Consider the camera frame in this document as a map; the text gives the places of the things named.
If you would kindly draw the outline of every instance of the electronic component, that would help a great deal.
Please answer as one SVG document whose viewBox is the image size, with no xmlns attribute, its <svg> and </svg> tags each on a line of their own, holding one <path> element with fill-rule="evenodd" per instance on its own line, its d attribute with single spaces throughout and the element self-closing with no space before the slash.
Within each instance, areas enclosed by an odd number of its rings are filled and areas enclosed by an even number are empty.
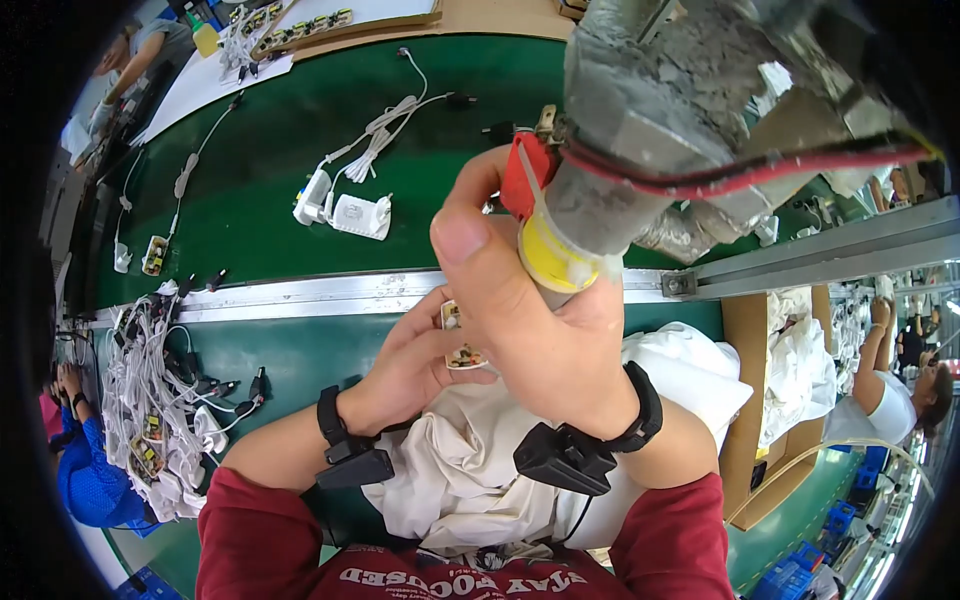
<svg viewBox="0 0 960 600">
<path fill-rule="evenodd" d="M 147 246 L 147 252 L 141 259 L 142 266 L 140 271 L 144 275 L 156 277 L 160 275 L 160 269 L 163 268 L 163 258 L 167 255 L 167 240 L 159 235 L 151 236 L 150 244 Z"/>
</svg>

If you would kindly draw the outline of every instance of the hand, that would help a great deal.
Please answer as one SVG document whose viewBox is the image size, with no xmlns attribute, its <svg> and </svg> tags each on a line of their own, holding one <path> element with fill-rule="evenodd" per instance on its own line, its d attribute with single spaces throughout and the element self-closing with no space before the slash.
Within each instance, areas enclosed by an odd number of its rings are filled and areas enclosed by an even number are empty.
<svg viewBox="0 0 960 600">
<path fill-rule="evenodd" d="M 115 102 L 108 103 L 107 98 L 101 100 L 100 104 L 93 110 L 93 114 L 90 115 L 87 132 L 90 135 L 100 132 L 107 125 L 114 110 L 116 110 Z"/>
<path fill-rule="evenodd" d="M 502 222 L 479 209 L 499 189 L 508 155 L 497 148 L 467 163 L 430 227 L 461 326 L 527 410 L 616 438 L 639 413 L 620 364 L 622 281 L 601 276 L 550 311 L 516 254 L 516 223 L 501 233 Z"/>
<path fill-rule="evenodd" d="M 463 329 L 440 328 L 440 306 L 448 300 L 449 288 L 436 288 L 400 317 L 370 373 L 337 397 L 337 412 L 351 434 L 372 437 L 404 422 L 454 383 L 496 381 L 495 373 L 483 369 L 446 367 L 444 356 L 464 344 Z"/>
<path fill-rule="evenodd" d="M 80 370 L 76 365 L 62 363 L 57 366 L 57 383 L 60 388 L 66 392 L 66 395 L 73 400 L 82 389 L 80 387 Z"/>
<path fill-rule="evenodd" d="M 883 298 L 876 297 L 870 304 L 870 321 L 884 327 L 890 322 L 890 304 Z"/>
</svg>

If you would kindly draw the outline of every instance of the tangle of white cables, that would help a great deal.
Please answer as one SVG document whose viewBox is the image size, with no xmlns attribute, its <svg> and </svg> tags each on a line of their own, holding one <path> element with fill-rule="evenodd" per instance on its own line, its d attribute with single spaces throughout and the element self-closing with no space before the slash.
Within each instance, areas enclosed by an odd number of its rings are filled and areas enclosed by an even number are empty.
<svg viewBox="0 0 960 600">
<path fill-rule="evenodd" d="M 337 158 L 345 155 L 350 152 L 356 146 L 365 140 L 367 137 L 370 138 L 370 144 L 367 146 L 367 150 L 364 151 L 359 158 L 340 169 L 337 172 L 336 176 L 333 178 L 333 183 L 330 186 L 330 191 L 326 195 L 324 202 L 324 214 L 329 220 L 329 216 L 333 212 L 333 190 L 337 187 L 337 180 L 341 175 L 346 175 L 348 180 L 353 181 L 354 183 L 363 183 L 367 180 L 367 174 L 371 174 L 376 178 L 376 171 L 373 169 L 373 162 L 380 156 L 380 153 L 390 145 L 392 141 L 400 134 L 407 123 L 410 121 L 410 118 L 414 115 L 417 110 L 425 107 L 431 102 L 436 102 L 437 100 L 443 100 L 449 97 L 453 92 L 446 92 L 439 96 L 434 96 L 433 98 L 426 98 L 427 89 L 429 83 L 426 80 L 426 75 L 423 74 L 423 71 L 420 70 L 420 67 L 417 66 L 417 62 L 414 60 L 413 54 L 410 53 L 410 50 L 407 48 L 400 48 L 399 53 L 406 57 L 410 64 L 417 70 L 417 73 L 420 74 L 420 78 L 423 79 L 423 91 L 420 93 L 420 96 L 407 96 L 401 100 L 395 107 L 387 107 L 383 111 L 383 114 L 373 119 L 370 124 L 364 129 L 363 134 L 356 138 L 351 144 L 347 144 L 340 150 L 326 155 L 324 160 L 317 165 L 318 169 L 324 168 L 325 165 L 331 164 Z M 403 121 L 400 122 L 400 125 L 393 130 L 392 132 L 387 129 L 387 127 L 394 123 L 395 120 L 403 117 Z"/>
<path fill-rule="evenodd" d="M 176 290 L 176 286 L 165 287 Z M 161 286 L 161 291 L 169 291 L 165 287 Z M 190 430 L 187 414 L 196 412 L 198 401 L 231 413 L 232 409 L 211 402 L 212 393 L 197 394 L 197 383 L 187 384 L 166 368 L 163 349 L 167 335 L 175 329 L 184 332 L 186 329 L 181 325 L 170 326 L 170 310 L 152 320 L 151 307 L 148 297 L 134 304 L 128 326 L 136 322 L 139 332 L 134 341 L 127 340 L 122 348 L 113 339 L 115 331 L 108 331 L 102 413 L 108 462 L 127 472 L 133 489 L 150 503 L 157 520 L 165 522 L 176 516 L 196 517 L 205 504 L 205 498 L 196 489 L 204 479 L 200 462 L 208 448 L 204 448 L 204 437 Z M 151 415 L 159 416 L 159 440 L 144 435 Z M 144 468 L 137 468 L 142 457 L 134 455 L 134 447 L 144 443 L 153 451 L 152 456 L 162 460 L 156 476 L 145 478 Z"/>
<path fill-rule="evenodd" d="M 232 83 L 229 77 L 230 75 L 239 71 L 241 66 L 254 62 L 250 56 L 253 51 L 253 46 L 259 38 L 260 30 L 270 23 L 270 20 L 265 18 L 264 25 L 252 31 L 249 36 L 245 36 L 243 34 L 243 28 L 253 19 L 256 11 L 251 11 L 245 6 L 240 6 L 239 11 L 240 14 L 236 22 L 227 26 L 221 37 L 223 40 L 223 50 L 220 54 L 220 64 L 224 68 L 220 76 L 222 84 Z"/>
</svg>

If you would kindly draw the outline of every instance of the metal frame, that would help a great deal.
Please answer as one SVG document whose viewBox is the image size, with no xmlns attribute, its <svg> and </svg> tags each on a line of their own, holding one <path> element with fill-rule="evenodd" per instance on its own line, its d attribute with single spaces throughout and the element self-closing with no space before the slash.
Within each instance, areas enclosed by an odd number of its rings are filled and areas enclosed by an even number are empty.
<svg viewBox="0 0 960 600">
<path fill-rule="evenodd" d="M 684 300 L 847 281 L 957 256 L 960 202 L 948 196 L 695 267 L 696 290 Z"/>
<path fill-rule="evenodd" d="M 685 271 L 626 269 L 624 303 L 715 300 L 892 273 L 960 256 L 960 201 L 950 196 Z M 664 293 L 663 284 L 676 287 Z M 195 292 L 181 323 L 400 313 L 446 283 L 440 271 L 397 271 L 255 283 Z M 919 293 L 913 288 L 909 293 Z M 113 325 L 113 307 L 91 328 Z"/>
<path fill-rule="evenodd" d="M 626 269 L 624 303 L 680 301 L 663 297 L 660 280 L 664 273 L 667 272 Z M 198 291 L 183 299 L 178 323 L 402 313 L 430 290 L 445 283 L 446 278 L 440 271 L 403 271 L 255 283 L 221 288 L 212 293 Z M 97 311 L 87 326 L 112 327 L 126 306 L 130 304 Z"/>
</svg>

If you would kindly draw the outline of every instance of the metal bracket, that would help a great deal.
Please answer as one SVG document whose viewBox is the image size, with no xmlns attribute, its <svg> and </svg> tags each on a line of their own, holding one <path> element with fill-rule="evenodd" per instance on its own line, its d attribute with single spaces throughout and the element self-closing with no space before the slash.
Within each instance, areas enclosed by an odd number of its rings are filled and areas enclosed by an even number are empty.
<svg viewBox="0 0 960 600">
<path fill-rule="evenodd" d="M 693 271 L 664 273 L 660 283 L 664 298 L 684 298 L 697 293 L 697 274 Z"/>
</svg>

